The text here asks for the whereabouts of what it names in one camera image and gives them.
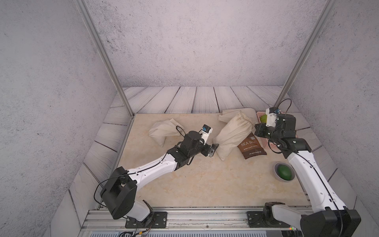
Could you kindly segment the cream drawstring bag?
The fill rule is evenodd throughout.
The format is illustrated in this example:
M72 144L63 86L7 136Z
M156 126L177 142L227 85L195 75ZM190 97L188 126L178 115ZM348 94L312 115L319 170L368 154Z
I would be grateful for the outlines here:
M166 137L180 135L180 132L177 130L177 126L179 128L184 128L174 119L156 122L153 125L153 127L149 130L149 136L161 147L163 147Z
M225 161L234 148L236 148L253 130L252 121L243 113L233 117L213 138L214 144L219 144L216 153L221 161Z
M235 117L239 113L243 113L245 116L247 116L252 121L252 124L257 124L259 122L257 112L252 108L223 110L222 114L219 115L218 120L228 123L233 117Z

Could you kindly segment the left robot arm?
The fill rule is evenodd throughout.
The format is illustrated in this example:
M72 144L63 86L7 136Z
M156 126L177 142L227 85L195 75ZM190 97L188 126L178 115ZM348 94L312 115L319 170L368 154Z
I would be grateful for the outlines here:
M112 218L128 218L133 221L134 228L147 228L158 224L160 217L145 200L136 200L137 192L155 179L189 166L198 154L212 157L219 147L218 144L206 143L212 131L210 126L204 125L200 131L185 134L183 141L150 163L131 170L116 168L110 178L104 180L105 185L100 192Z

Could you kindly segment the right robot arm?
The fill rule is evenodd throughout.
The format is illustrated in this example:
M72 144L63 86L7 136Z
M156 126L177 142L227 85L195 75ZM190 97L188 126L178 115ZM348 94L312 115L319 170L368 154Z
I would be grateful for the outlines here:
M313 214L302 214L282 202L267 202L263 221L268 226L287 224L304 237L351 237L361 217L337 196L318 167L307 141L296 136L296 118L278 107L265 111L266 123L255 125L255 135L276 145L307 192Z

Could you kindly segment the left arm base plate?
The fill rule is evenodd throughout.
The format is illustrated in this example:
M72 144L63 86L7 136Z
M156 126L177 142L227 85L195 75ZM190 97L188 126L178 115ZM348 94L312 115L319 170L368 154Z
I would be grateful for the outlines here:
M167 225L168 213L157 211L149 214L143 221L128 217L125 223L126 229L165 229Z

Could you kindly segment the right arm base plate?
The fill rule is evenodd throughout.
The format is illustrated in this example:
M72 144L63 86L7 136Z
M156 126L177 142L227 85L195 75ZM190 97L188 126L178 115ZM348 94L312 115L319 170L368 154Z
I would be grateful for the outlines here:
M290 228L290 225L273 218L263 211L248 211L247 221L250 228Z

